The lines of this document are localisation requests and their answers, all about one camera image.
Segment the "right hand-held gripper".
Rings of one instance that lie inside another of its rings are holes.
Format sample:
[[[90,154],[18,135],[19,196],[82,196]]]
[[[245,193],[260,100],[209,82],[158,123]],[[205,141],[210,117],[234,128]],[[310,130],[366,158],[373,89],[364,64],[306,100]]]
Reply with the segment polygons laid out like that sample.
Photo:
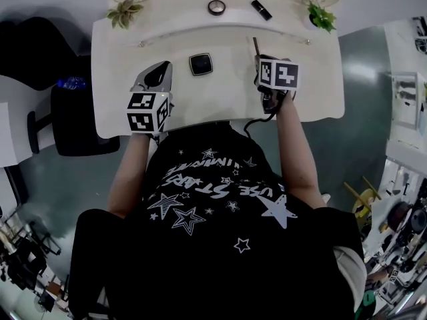
[[[276,113],[286,95],[299,89],[299,70],[300,66],[289,59],[256,56],[254,85],[260,92],[265,114]]]

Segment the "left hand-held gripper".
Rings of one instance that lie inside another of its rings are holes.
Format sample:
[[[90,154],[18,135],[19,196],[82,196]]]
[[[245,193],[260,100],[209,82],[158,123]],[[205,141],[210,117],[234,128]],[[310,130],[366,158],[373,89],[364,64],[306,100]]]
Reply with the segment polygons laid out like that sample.
[[[171,114],[172,73],[171,62],[161,61],[138,74],[127,105],[131,132],[151,135],[163,132]]]

